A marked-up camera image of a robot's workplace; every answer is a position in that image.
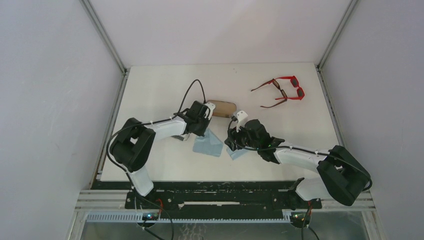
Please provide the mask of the brown striped glasses case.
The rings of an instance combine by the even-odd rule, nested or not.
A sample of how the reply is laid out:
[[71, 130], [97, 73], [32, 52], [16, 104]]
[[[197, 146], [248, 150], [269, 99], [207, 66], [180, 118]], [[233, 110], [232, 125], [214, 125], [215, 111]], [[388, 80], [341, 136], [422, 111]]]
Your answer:
[[233, 113], [237, 110], [237, 105], [233, 102], [208, 100], [208, 103], [215, 105], [212, 116], [220, 118], [231, 118]]

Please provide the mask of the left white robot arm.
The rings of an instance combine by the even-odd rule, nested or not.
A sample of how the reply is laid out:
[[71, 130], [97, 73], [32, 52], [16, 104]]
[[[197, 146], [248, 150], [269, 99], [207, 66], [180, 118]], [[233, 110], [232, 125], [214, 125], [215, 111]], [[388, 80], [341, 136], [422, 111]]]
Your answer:
[[106, 144], [107, 158], [123, 170], [134, 190], [147, 196], [154, 184], [145, 167], [153, 144], [173, 136], [204, 136], [213, 116], [215, 104], [194, 101], [190, 108], [174, 116], [150, 123], [129, 118]]

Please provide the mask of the light blue cleaning cloth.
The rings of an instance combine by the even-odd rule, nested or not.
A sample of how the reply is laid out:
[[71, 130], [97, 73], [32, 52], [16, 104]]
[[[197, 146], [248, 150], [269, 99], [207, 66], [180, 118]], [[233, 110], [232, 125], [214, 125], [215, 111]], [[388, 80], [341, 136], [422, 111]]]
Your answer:
[[197, 136], [194, 139], [192, 151], [195, 153], [220, 157], [224, 143], [207, 128], [203, 136]]

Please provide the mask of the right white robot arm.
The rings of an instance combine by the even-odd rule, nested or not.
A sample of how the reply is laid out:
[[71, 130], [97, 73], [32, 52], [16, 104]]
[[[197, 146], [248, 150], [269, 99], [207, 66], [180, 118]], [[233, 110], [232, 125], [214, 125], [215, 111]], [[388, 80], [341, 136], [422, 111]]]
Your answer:
[[227, 128], [224, 142], [232, 151], [256, 152], [264, 161], [293, 165], [318, 174], [300, 178], [293, 191], [304, 201], [330, 197], [344, 206], [352, 206], [358, 196], [369, 190], [373, 181], [369, 172], [343, 146], [313, 150], [271, 136], [258, 119], [243, 126]]

